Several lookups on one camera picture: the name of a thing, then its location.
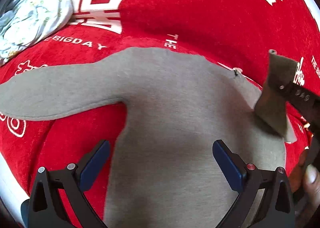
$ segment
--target red blanket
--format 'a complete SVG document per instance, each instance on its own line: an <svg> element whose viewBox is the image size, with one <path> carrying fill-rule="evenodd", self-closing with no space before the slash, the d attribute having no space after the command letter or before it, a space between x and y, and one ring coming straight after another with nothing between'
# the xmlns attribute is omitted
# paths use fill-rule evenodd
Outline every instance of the red blanket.
<svg viewBox="0 0 320 228"><path fill-rule="evenodd" d="M127 47L163 47L239 67L262 85L272 48L299 61L295 82L320 94L319 30L303 0L73 0L73 4L72 25L0 68L0 83L40 66L92 63ZM40 166L64 168L100 139L114 145L125 117L123 104L45 122L0 114L0 150L30 193ZM304 121L292 108L289 118L298 141L286 144L288 173L310 140ZM110 160L86 193L100 217L109 167ZM77 224L75 216L71 219Z"/></svg>

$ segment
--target blue gripper pad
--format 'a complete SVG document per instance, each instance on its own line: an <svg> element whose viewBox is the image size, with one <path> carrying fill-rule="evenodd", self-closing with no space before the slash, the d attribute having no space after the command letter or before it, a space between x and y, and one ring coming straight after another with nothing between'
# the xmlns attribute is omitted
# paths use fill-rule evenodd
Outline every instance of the blue gripper pad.
<svg viewBox="0 0 320 228"><path fill-rule="evenodd" d="M109 155L110 144L104 141L80 174L79 188L82 192L91 188Z"/></svg>
<svg viewBox="0 0 320 228"><path fill-rule="evenodd" d="M216 140L212 146L212 154L231 189L241 193L243 191L243 175L231 159L232 152L222 140Z"/></svg>

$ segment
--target hand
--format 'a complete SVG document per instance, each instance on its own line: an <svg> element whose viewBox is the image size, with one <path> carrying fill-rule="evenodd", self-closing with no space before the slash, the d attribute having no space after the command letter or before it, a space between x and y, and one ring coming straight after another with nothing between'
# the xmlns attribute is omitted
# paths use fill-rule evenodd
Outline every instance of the hand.
<svg viewBox="0 0 320 228"><path fill-rule="evenodd" d="M292 192L295 192L302 183L305 192L309 196L311 206L317 209L320 205L320 173L312 165L307 167L305 174L302 173L302 166L306 160L307 153L308 150L304 150L300 155L297 166L289 176L289 182Z"/></svg>
<svg viewBox="0 0 320 228"><path fill-rule="evenodd" d="M304 191L308 194L309 203L305 210L296 218L296 227L303 227L312 217L320 205L320 173L318 170L309 165L306 172L302 172L302 167L306 160L308 150L300 155L297 166L289 176L289 182L292 192L295 192L302 184Z"/></svg>

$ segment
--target gray felt cutout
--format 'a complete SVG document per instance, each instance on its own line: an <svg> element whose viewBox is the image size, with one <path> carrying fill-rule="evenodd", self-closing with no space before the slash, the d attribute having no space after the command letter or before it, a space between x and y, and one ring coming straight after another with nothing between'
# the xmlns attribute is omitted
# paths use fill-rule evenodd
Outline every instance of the gray felt cutout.
<svg viewBox="0 0 320 228"><path fill-rule="evenodd" d="M285 163L282 138L253 113L260 90L202 56L129 48L19 74L0 93L0 111L27 120L127 105L106 197L109 228L215 227L237 196L212 157L217 139L258 168Z"/></svg>

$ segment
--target metal screw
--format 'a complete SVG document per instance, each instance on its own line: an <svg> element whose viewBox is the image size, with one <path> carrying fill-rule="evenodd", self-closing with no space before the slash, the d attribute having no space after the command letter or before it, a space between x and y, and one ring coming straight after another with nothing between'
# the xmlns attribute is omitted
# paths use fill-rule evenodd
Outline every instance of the metal screw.
<svg viewBox="0 0 320 228"><path fill-rule="evenodd" d="M278 167L278 171L283 174L285 172L284 168L283 167Z"/></svg>
<svg viewBox="0 0 320 228"><path fill-rule="evenodd" d="M67 166L67 169L73 170L75 167L76 167L76 165L75 165L74 163L70 163L70 164Z"/></svg>
<svg viewBox="0 0 320 228"><path fill-rule="evenodd" d="M247 168L248 168L249 170L253 171L253 170L255 170L256 166L255 166L254 164L252 164L252 163L248 163L248 164L247 164Z"/></svg>
<svg viewBox="0 0 320 228"><path fill-rule="evenodd" d="M39 172L39 173L44 172L44 170L45 170L45 168L44 168L44 167L40 167L40 168L38 168L38 172Z"/></svg>

